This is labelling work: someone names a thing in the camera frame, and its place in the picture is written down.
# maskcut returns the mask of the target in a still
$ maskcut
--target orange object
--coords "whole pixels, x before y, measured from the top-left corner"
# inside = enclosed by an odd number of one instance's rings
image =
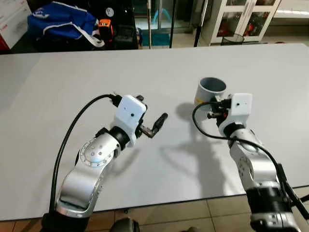
[[[98,30],[102,40],[107,42],[112,41],[114,31],[112,29],[112,21],[110,19],[101,19],[98,23]]]

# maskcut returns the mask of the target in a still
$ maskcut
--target white box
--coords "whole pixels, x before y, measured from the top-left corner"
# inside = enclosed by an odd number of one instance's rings
[[[22,3],[18,10],[13,12],[5,20],[0,21],[0,44],[6,44],[11,49],[28,29],[27,16],[31,14],[26,4]],[[16,5],[8,5],[10,9],[16,9]]]

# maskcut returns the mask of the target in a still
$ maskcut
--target cabinet door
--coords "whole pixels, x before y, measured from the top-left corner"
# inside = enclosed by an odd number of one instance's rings
[[[211,43],[220,43],[222,37],[239,34],[251,0],[223,0],[217,17]]]
[[[245,42],[260,41],[280,3],[280,0],[252,0],[240,30]]]

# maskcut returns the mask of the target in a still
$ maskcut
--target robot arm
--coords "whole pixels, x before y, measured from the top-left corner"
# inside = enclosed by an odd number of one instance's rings
[[[230,155],[237,165],[251,208],[251,227],[257,232],[300,232],[291,201],[277,176],[277,163],[265,153],[253,131],[246,128],[251,113],[251,94],[229,95],[226,100],[214,97],[211,101],[215,103],[207,116],[217,119],[219,132],[224,137],[210,137],[229,140]]]
[[[151,130],[142,125],[147,107],[143,97],[126,95],[121,98],[111,129],[101,129],[78,152],[75,167],[65,177],[56,199],[55,211],[45,214],[43,231],[84,231],[93,213],[103,180],[112,161],[126,145],[133,146],[136,139],[160,130],[167,114],[164,113]]]

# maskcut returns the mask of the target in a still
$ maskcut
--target blue bag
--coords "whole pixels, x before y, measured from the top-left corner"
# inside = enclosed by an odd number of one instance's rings
[[[97,20],[86,10],[53,1],[28,16],[28,33],[35,40],[79,39],[84,36],[93,46],[104,42],[92,36]]]

